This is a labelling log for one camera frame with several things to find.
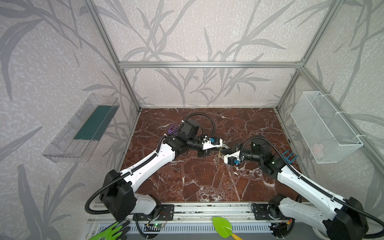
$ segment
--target marble surface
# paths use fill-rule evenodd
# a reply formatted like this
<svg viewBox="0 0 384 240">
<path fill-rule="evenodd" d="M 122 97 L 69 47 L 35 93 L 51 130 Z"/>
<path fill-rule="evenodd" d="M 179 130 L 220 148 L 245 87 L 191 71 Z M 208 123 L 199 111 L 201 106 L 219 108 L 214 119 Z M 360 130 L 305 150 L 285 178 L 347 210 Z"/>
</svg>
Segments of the marble surface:
<svg viewBox="0 0 384 240">
<path fill-rule="evenodd" d="M 280 152 L 290 149 L 272 108 L 143 109 L 122 169 L 151 153 L 173 123 L 180 123 L 193 112 L 210 115 L 217 126 L 215 136 L 230 147 L 260 134 Z M 198 121 L 205 134 L 210 134 L 212 127 L 207 118 L 193 116 L 191 119 Z M 137 193 L 152 194 L 161 202 L 269 201 L 277 193 L 293 199 L 297 196 L 294 190 L 263 174 L 255 162 L 235 167 L 225 164 L 223 155 L 219 158 L 218 152 L 198 158 L 196 151 L 189 151 L 186 156 L 179 156 L 160 168 Z"/>
</svg>

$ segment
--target green glove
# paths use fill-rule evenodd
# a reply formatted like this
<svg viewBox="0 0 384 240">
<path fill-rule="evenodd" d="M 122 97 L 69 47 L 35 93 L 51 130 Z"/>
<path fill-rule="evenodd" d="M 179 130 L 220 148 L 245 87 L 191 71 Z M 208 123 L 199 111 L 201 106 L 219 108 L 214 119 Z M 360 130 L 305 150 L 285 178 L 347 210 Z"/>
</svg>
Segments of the green glove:
<svg viewBox="0 0 384 240">
<path fill-rule="evenodd" d="M 104 231 L 100 232 L 96 236 L 91 237 L 89 240 L 126 240 L 125 234 L 130 230 L 128 227 L 129 221 L 126 221 L 119 227 L 116 227 L 119 222 L 115 222 Z"/>
</svg>

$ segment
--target green shovel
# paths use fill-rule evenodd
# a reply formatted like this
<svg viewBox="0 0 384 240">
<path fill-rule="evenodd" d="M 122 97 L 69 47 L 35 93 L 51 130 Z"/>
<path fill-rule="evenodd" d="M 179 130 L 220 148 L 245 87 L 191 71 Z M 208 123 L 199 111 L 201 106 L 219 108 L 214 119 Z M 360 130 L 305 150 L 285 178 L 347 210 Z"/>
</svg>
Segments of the green shovel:
<svg viewBox="0 0 384 240">
<path fill-rule="evenodd" d="M 236 234 L 232 233 L 232 225 L 227 219 L 225 219 L 223 217 L 213 217 L 212 223 L 214 224 L 214 227 L 215 227 L 217 233 L 221 237 L 227 238 L 229 236 L 232 236 L 233 239 L 235 239 L 235 240 L 242 240 Z"/>
</svg>

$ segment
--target white wire mesh basket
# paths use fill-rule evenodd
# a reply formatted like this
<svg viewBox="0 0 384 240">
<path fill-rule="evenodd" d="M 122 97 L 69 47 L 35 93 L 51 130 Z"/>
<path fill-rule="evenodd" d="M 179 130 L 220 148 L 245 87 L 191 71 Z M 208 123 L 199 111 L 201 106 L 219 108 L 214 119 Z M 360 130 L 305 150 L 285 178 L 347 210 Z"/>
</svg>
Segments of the white wire mesh basket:
<svg viewBox="0 0 384 240">
<path fill-rule="evenodd" d="M 319 91 L 303 92 L 291 116 L 317 163 L 339 162 L 362 141 Z"/>
</svg>

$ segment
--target wall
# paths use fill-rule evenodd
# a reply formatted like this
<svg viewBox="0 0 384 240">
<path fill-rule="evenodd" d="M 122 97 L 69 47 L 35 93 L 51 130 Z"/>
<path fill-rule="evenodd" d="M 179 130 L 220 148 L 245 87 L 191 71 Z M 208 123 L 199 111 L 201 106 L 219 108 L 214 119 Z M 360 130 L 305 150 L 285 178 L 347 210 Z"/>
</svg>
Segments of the wall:
<svg viewBox="0 0 384 240">
<path fill-rule="evenodd" d="M 299 61 L 331 0 L 94 2 L 120 61 Z M 293 73 L 125 71 L 140 104 L 147 107 L 276 106 Z"/>
<path fill-rule="evenodd" d="M 345 1 L 305 66 L 383 153 L 384 1 Z M 314 91 L 299 77 L 280 114 L 311 179 L 365 211 L 384 219 L 384 176 L 362 149 L 333 164 L 317 164 L 290 113 L 303 91 Z M 377 231 L 371 224 L 370 232 Z"/>
<path fill-rule="evenodd" d="M 0 239 L 78 239 L 137 112 L 82 1 L 4 0 L 0 15 Z M 43 157 L 91 93 L 121 104 L 91 159 Z"/>
</svg>

